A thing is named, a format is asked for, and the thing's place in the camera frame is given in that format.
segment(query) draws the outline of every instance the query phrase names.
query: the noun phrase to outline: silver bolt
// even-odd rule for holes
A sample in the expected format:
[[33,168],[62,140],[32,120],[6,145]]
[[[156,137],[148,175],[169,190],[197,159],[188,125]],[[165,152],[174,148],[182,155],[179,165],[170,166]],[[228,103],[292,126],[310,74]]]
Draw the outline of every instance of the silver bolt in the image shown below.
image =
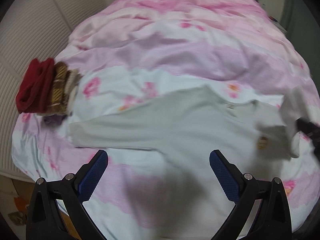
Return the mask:
[[72,173],[69,173],[66,175],[66,180],[71,180],[73,179],[74,175]]
[[43,178],[39,178],[39,179],[37,179],[37,184],[42,184],[44,182],[44,179]]
[[280,183],[281,183],[281,179],[278,178],[278,177],[275,177],[275,182],[278,183],[278,184],[280,184]]
[[245,177],[247,180],[250,180],[250,179],[253,178],[250,173],[246,173],[246,174],[244,175],[244,177]]

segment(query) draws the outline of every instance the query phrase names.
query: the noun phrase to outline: pink and white duvet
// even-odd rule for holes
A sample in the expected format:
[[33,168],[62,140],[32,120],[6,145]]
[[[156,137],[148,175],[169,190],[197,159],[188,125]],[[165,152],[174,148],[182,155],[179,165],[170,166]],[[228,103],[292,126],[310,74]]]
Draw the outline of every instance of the pink and white duvet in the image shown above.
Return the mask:
[[[320,122],[320,100],[307,64],[254,0],[117,0],[81,23],[56,60],[78,68],[84,77],[73,116],[60,127],[45,126],[35,114],[17,120],[12,159],[33,180],[62,179],[96,153],[69,142],[70,123],[178,89],[207,84],[228,101],[257,99],[280,106],[282,95],[299,86],[313,121]],[[300,141],[301,155],[292,159],[294,176],[280,165],[260,178],[280,176],[284,181],[293,230],[320,196],[320,167],[310,142]],[[215,223],[199,231],[188,231],[184,218],[164,226],[168,192],[161,154],[107,152],[109,166],[84,203],[107,239],[211,239],[232,208],[221,207],[212,214]]]

